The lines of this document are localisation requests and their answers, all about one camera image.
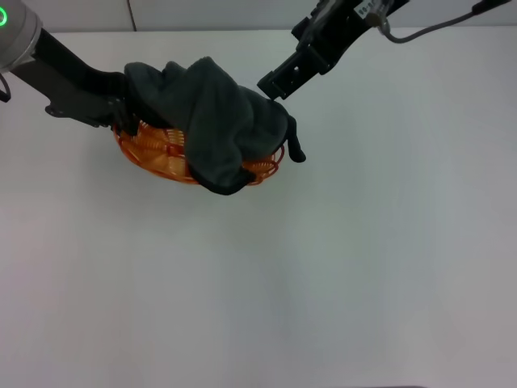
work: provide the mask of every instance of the towel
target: towel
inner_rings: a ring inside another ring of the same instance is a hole
[[[305,161],[284,107],[239,86],[210,57],[188,69],[169,62],[163,71],[130,63],[125,75],[130,109],[153,127],[182,130],[191,175],[213,192],[231,195],[253,182],[242,162],[270,156],[286,141],[291,159]]]

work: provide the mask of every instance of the white surface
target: white surface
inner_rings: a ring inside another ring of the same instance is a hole
[[[24,0],[49,31],[129,31],[125,0]],[[412,0],[393,15],[395,27],[441,23],[478,0]],[[293,28],[317,0],[131,0],[139,30]],[[469,20],[469,25],[517,24],[517,2]]]
[[[58,38],[103,70],[210,55],[252,87],[295,46]],[[9,77],[0,385],[513,386],[516,62],[512,27],[405,46],[369,33],[285,104],[307,163],[230,198],[139,170],[108,130],[47,116]]]

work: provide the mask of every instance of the cable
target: cable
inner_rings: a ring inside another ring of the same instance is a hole
[[[405,38],[397,38],[391,34],[391,26],[389,25],[389,21],[387,19],[389,9],[393,5],[393,0],[376,0],[374,7],[370,10],[370,13],[366,17],[366,23],[370,27],[379,28],[380,33],[393,43],[404,44],[430,32],[438,31],[442,28],[451,27],[455,24],[462,23],[465,20],[469,20],[474,16],[484,14],[485,12],[493,10],[494,8],[497,8],[503,4],[507,4],[508,2],[511,2],[511,0],[481,0],[478,4],[474,5],[472,7],[472,11],[466,15],[449,20],[448,22],[424,28],[423,30],[416,32],[413,35],[406,36]]]
[[[423,30],[416,32],[413,35],[409,35],[404,38],[397,38],[396,36],[393,36],[391,34],[391,27],[389,26],[389,23],[387,20],[386,20],[386,23],[384,23],[382,26],[379,27],[379,30],[382,33],[382,35],[386,36],[386,38],[388,38],[388,40],[392,41],[393,43],[404,44],[404,43],[411,42],[412,40],[415,40],[415,39],[419,38],[420,36],[424,36],[430,32],[438,31],[438,30],[441,30],[442,28],[451,27],[451,26],[454,26],[455,24],[462,23],[465,20],[469,20],[469,19],[473,18],[474,16],[475,16],[475,14],[473,14],[472,12],[469,12],[466,15],[460,16],[459,18],[455,18],[453,20],[449,20],[448,22],[443,22],[440,24],[436,24],[435,26],[424,28]]]
[[[11,99],[11,89],[9,88],[9,84],[7,83],[6,79],[1,74],[0,82],[6,88],[6,91],[0,91],[0,101],[6,103]]]
[[[132,30],[136,32],[138,30],[137,25],[135,24],[135,17],[132,15],[131,0],[126,0],[126,3],[128,4],[129,16],[131,16]]]

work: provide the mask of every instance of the orange basket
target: orange basket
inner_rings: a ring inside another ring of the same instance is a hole
[[[138,134],[129,136],[113,129],[115,140],[123,154],[137,166],[162,178],[181,183],[198,184],[188,171],[185,159],[185,135],[179,129],[156,129],[140,122]],[[276,154],[255,162],[244,162],[242,166],[256,175],[250,186],[261,184],[274,175],[284,158],[282,145]]]

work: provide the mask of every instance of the white wall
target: white wall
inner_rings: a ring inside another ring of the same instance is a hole
[[[477,0],[413,0],[393,17],[396,27],[439,23],[462,15]],[[141,30],[290,28],[317,0],[132,0]],[[125,0],[27,0],[50,31],[127,31]],[[517,24],[517,2],[468,22]]]
[[[51,32],[129,31],[125,0],[23,0]]]

